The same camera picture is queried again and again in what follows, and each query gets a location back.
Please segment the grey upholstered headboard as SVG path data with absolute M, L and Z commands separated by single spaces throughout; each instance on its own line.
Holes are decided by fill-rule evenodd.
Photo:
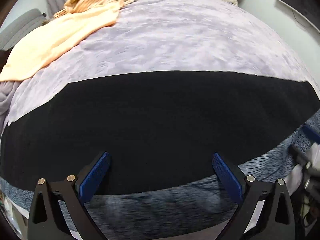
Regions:
M 31 9 L 1 31 L 1 50 L 9 50 L 31 31 L 40 27 L 46 18 L 39 9 Z

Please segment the peach orange cloth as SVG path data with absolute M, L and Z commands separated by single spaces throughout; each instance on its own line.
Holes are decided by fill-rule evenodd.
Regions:
M 12 49 L 1 81 L 23 81 L 100 28 L 116 23 L 123 2 L 81 6 L 34 29 Z

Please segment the lavender plush bed blanket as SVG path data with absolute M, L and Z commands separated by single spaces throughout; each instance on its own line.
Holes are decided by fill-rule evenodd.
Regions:
M 223 71 L 314 81 L 268 25 L 222 0 L 138 0 L 113 26 L 92 33 L 22 83 L 12 82 L 6 125 L 47 103 L 68 83 L 161 70 Z

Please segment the black pants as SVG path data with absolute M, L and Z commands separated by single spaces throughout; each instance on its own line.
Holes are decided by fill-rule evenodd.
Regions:
M 308 82 L 234 72 L 144 72 L 67 85 L 5 128 L 1 177 L 33 191 L 112 157 L 99 194 L 184 185 L 221 153 L 243 164 L 278 146 L 319 110 Z

